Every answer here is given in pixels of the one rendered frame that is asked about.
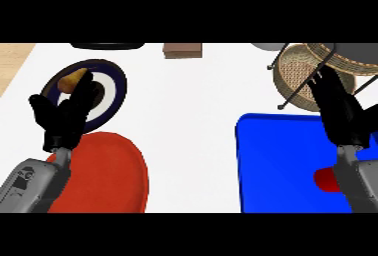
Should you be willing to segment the brown wooden block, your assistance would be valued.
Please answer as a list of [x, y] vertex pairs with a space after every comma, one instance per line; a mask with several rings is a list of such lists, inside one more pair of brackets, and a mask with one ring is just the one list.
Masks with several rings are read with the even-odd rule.
[[202, 44], [200, 43], [165, 43], [162, 47], [162, 52], [166, 59], [200, 58]]

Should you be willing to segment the red can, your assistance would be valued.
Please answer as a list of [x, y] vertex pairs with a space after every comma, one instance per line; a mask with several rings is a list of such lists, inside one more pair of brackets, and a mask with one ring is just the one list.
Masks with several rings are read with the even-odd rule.
[[314, 171], [313, 180], [317, 188], [323, 192], [336, 193], [339, 191], [338, 182], [333, 175], [333, 168], [326, 167]]

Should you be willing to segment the red oval placemat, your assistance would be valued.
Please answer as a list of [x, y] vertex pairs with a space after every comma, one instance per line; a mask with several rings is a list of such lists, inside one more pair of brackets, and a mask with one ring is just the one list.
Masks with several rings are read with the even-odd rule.
[[132, 142], [109, 132], [81, 137], [70, 155], [70, 178], [50, 213], [143, 213], [147, 166]]

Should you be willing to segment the blue tray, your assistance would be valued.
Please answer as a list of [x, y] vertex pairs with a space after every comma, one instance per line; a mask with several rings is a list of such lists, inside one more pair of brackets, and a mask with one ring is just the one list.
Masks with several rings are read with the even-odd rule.
[[313, 180], [314, 171], [336, 163], [317, 116], [245, 114], [234, 136], [242, 212], [351, 211], [342, 193], [323, 192]]

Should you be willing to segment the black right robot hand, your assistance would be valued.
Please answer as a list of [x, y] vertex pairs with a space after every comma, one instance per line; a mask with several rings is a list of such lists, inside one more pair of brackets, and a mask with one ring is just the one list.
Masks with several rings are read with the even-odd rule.
[[335, 70], [323, 66], [307, 83], [320, 109], [329, 141], [336, 145], [369, 147], [370, 134], [378, 131], [378, 104], [363, 109], [345, 91]]

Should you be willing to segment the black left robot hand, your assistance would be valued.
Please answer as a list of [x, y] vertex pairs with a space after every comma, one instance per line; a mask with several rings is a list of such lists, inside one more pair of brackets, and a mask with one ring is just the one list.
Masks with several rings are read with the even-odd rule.
[[93, 82], [93, 74], [87, 71], [78, 81], [70, 97], [54, 106], [39, 94], [29, 96], [37, 124], [44, 129], [42, 150], [72, 150], [81, 139], [85, 120], [99, 90]]

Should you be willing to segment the yellow-brown pear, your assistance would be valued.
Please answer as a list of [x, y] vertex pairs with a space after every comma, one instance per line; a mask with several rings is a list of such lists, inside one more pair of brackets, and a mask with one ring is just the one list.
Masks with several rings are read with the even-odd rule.
[[57, 89], [62, 93], [70, 94], [73, 92], [73, 89], [87, 73], [85, 68], [79, 68], [75, 70], [70, 74], [63, 76], [57, 81]]

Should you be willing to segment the black round pan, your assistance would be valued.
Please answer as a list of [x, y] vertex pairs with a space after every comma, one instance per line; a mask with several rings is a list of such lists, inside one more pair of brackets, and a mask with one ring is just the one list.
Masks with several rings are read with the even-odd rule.
[[143, 45], [144, 43], [70, 43], [73, 48], [87, 50], [132, 50]]

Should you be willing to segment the grey round bowl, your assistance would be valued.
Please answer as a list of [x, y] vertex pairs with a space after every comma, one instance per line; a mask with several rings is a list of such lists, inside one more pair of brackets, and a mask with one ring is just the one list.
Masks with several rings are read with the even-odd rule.
[[264, 51], [279, 51], [286, 43], [251, 43], [258, 49]]

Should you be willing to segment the dark blue and white plate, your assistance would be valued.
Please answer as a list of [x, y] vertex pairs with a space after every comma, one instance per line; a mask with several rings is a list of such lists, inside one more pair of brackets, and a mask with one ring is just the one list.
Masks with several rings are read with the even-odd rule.
[[54, 106], [69, 98], [57, 89], [57, 81], [81, 68], [90, 70], [99, 90], [84, 126], [84, 132], [88, 133], [110, 120], [121, 108], [127, 94], [127, 77], [119, 66], [104, 59], [88, 59], [70, 64], [56, 73], [41, 90], [41, 95]]

